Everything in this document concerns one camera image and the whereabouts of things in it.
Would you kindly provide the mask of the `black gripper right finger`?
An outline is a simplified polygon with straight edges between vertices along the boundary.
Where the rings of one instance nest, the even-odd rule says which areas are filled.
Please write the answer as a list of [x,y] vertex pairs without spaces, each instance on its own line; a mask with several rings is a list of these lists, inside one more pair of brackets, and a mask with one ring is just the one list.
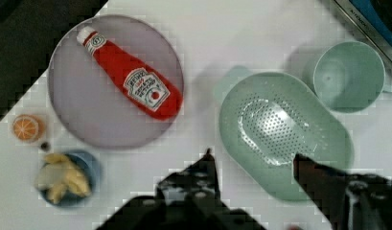
[[333,230],[392,230],[392,180],[347,173],[297,154],[293,176]]

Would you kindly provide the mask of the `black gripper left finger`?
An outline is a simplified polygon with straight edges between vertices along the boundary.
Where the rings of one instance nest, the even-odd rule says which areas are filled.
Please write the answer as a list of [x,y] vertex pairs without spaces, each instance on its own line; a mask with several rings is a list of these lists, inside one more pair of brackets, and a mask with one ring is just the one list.
[[184,202],[187,196],[197,193],[220,198],[216,161],[211,148],[194,164],[181,172],[171,173],[157,184],[157,197],[168,206]]

